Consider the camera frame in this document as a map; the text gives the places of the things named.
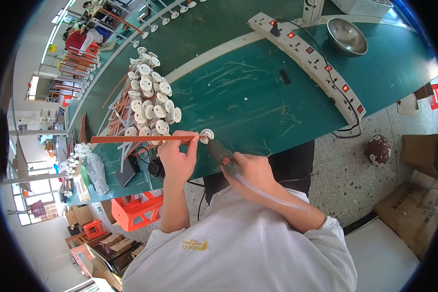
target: orange plastic stool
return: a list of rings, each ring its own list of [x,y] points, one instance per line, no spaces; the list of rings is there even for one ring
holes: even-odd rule
[[[98,238],[99,236],[102,236],[107,233],[106,231],[104,231],[104,227],[102,226],[102,221],[99,219],[84,225],[83,229],[84,232],[86,232],[86,235],[91,240]]]
[[[164,196],[153,196],[150,192],[143,193],[148,201],[141,203],[141,199],[131,196],[131,201],[126,203],[122,198],[112,199],[112,216],[117,220],[123,230],[131,232],[141,227],[145,227],[160,219],[158,216],[159,207],[164,202]],[[146,217],[146,213],[152,211],[151,218]]]

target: left hand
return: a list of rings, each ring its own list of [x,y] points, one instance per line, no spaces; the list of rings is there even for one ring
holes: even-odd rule
[[[177,130],[172,136],[195,136],[191,140],[166,141],[157,150],[165,169],[165,180],[183,186],[195,169],[199,135],[198,132]],[[180,145],[188,145],[186,154],[180,152]]]

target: right hand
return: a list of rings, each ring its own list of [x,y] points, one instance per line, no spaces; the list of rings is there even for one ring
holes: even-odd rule
[[[232,157],[242,168],[242,177],[259,190],[272,194],[280,186],[274,179],[267,157],[241,154],[239,152],[235,152]],[[221,170],[234,191],[247,200],[258,203],[263,201],[262,195],[242,184],[237,178],[229,177],[224,171],[224,167],[221,166]]]

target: black plug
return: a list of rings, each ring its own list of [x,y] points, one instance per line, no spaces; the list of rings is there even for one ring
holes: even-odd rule
[[[273,28],[271,28],[270,33],[275,37],[278,37],[281,35],[281,32],[279,31],[279,28],[277,27],[277,21],[274,21]]]

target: electrical outlet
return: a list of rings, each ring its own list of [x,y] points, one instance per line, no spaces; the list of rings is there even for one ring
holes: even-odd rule
[[[270,31],[274,21],[268,15],[260,12],[251,18],[248,24],[252,29],[290,56],[326,93],[347,123],[351,126],[356,125],[357,117],[361,119],[366,114],[366,110],[344,78],[332,66],[326,65],[323,56],[291,30],[284,29],[280,25],[280,36],[275,37],[272,35]],[[330,79],[328,72],[331,72],[333,80]]]

